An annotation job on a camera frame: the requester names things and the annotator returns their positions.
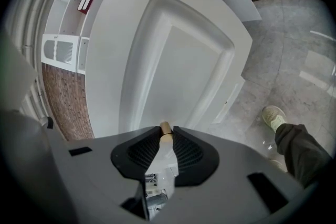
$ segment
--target tile floor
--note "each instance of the tile floor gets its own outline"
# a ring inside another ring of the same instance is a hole
[[[294,124],[304,124],[333,154],[336,146],[336,26],[320,0],[255,2],[261,21],[244,23],[253,38],[238,98],[208,132],[244,143],[282,163],[274,134],[261,119],[264,106],[279,106]]]

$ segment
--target leg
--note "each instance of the leg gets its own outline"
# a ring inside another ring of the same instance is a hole
[[[275,132],[278,153],[285,156],[288,172],[307,187],[331,160],[329,154],[304,125],[288,124],[284,112],[278,107],[265,107],[262,118]]]

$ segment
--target shelving unit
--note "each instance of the shelving unit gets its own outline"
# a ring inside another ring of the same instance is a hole
[[[65,54],[59,56],[62,60],[57,61],[55,57],[50,59],[52,45],[49,41],[43,42],[41,54],[42,62],[85,74],[89,38],[94,20],[103,0],[93,0],[87,14],[77,10],[80,1],[81,0],[54,0],[45,28],[45,40],[51,38],[50,34],[56,35],[55,37],[59,40],[68,40],[71,39],[71,36],[77,37],[80,42],[78,50],[76,47],[76,54],[74,55],[73,51],[71,54],[66,54],[67,50],[63,47],[62,51],[65,51]]]

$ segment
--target gray floor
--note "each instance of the gray floor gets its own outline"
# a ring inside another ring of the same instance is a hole
[[[279,106],[288,121],[304,124],[333,154],[336,144],[336,27],[320,0],[255,2],[262,21],[244,23],[253,44],[238,98],[209,133],[244,143],[284,163],[274,134],[261,119],[264,106]]]

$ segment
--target small object on shelf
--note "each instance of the small object on shelf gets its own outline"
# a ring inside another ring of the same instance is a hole
[[[86,14],[88,12],[89,8],[90,8],[90,5],[91,5],[92,1],[93,0],[81,0],[77,10]]]

